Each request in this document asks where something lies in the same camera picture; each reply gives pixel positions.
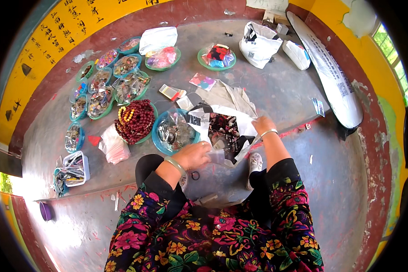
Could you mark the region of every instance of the silver bracelet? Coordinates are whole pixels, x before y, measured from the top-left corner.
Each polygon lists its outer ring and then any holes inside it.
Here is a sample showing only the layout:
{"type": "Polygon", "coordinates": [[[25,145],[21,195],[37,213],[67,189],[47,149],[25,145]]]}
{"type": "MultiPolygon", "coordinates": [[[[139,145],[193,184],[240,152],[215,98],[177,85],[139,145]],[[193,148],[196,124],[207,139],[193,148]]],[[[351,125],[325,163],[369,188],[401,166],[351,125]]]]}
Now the silver bracelet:
{"type": "Polygon", "coordinates": [[[185,169],[176,160],[174,160],[173,158],[169,156],[166,156],[164,160],[167,162],[170,162],[175,168],[177,168],[177,170],[181,173],[181,176],[186,175],[185,169]]]}
{"type": "Polygon", "coordinates": [[[263,133],[260,135],[260,140],[263,141],[263,136],[264,136],[266,133],[269,133],[269,132],[275,132],[275,133],[278,135],[278,131],[277,131],[276,129],[274,129],[274,128],[271,128],[270,130],[267,130],[267,131],[263,132],[263,133]]]}

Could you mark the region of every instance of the purple bowl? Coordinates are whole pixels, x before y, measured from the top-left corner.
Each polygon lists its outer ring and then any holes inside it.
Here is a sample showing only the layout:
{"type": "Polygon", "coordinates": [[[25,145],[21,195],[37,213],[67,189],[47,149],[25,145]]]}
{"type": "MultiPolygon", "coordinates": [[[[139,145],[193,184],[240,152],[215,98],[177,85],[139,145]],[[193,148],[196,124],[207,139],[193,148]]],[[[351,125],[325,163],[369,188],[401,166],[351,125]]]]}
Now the purple bowl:
{"type": "Polygon", "coordinates": [[[51,220],[50,207],[46,203],[39,202],[39,209],[41,210],[41,215],[45,222],[51,220]]]}

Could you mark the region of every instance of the shoe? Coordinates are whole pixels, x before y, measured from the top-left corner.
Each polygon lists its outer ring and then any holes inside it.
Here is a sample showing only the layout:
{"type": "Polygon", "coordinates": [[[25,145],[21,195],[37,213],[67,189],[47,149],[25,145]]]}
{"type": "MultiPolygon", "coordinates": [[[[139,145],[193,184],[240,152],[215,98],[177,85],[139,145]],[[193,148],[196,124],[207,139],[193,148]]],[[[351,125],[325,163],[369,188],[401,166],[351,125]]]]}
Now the shoe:
{"type": "MultiPolygon", "coordinates": [[[[261,155],[257,152],[251,153],[251,155],[249,156],[249,175],[254,171],[261,171],[262,166],[263,166],[263,159],[261,158],[261,155]]],[[[252,191],[254,188],[252,188],[251,184],[249,183],[249,175],[248,175],[248,183],[246,184],[246,188],[252,191]]]]}

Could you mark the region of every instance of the floral clothing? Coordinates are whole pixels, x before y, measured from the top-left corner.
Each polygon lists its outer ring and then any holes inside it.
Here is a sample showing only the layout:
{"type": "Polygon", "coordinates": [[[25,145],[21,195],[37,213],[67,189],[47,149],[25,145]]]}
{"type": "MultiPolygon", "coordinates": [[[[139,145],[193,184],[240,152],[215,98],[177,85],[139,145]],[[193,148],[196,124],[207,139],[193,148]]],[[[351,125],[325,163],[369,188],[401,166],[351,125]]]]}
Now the floral clothing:
{"type": "Polygon", "coordinates": [[[272,207],[269,229],[249,202],[207,209],[188,201],[161,223],[175,192],[152,172],[121,211],[105,271],[323,271],[304,189],[293,159],[265,176],[272,207]]]}

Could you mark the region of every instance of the gray cloth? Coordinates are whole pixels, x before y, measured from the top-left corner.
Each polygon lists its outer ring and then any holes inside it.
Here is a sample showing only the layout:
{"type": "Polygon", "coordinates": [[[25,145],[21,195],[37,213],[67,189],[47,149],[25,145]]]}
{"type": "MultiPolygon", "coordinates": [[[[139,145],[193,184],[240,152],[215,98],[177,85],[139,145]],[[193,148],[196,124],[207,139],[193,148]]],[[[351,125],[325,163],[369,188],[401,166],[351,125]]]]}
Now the gray cloth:
{"type": "Polygon", "coordinates": [[[216,79],[216,83],[210,91],[198,87],[195,92],[209,105],[230,107],[248,114],[253,119],[258,118],[254,103],[249,101],[248,95],[242,88],[230,87],[216,79]]]}

